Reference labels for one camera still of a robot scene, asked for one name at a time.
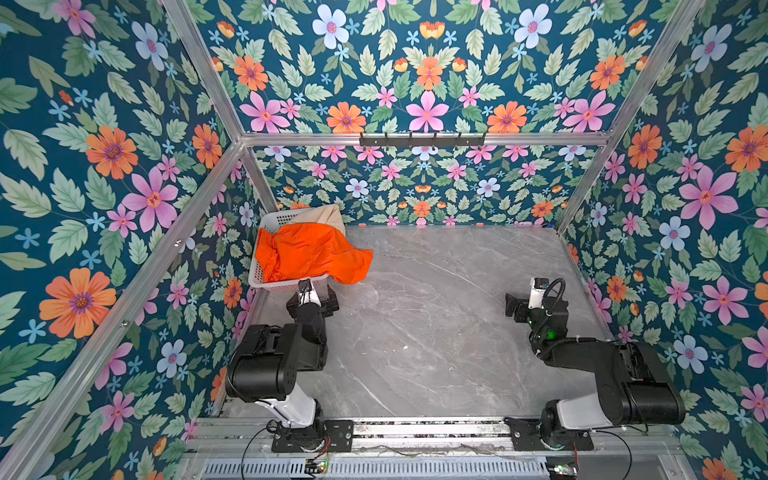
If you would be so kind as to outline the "orange shorts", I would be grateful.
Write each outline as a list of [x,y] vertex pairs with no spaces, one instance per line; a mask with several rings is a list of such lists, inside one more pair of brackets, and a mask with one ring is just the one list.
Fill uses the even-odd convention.
[[366,278],[373,257],[372,250],[358,249],[338,229],[318,223],[285,225],[276,233],[261,229],[254,252],[265,283],[328,275],[352,285]]

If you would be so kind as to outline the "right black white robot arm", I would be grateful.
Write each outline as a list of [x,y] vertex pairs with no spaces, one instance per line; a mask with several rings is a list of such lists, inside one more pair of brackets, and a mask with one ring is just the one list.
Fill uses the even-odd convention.
[[515,448],[589,450],[592,431],[683,422],[679,389],[652,347],[569,337],[568,302],[561,295],[524,300],[507,294],[505,315],[530,327],[532,353],[545,365],[590,373],[595,382],[592,393],[548,401],[537,420],[505,418]]

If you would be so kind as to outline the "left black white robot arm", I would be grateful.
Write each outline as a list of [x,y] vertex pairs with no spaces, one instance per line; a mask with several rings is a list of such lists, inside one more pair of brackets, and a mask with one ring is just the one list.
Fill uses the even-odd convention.
[[324,369],[326,318],[339,310],[338,299],[332,288],[321,297],[304,281],[286,308],[291,323],[248,327],[227,367],[225,391],[270,411],[282,438],[319,442],[326,438],[322,408],[299,386],[298,374]]

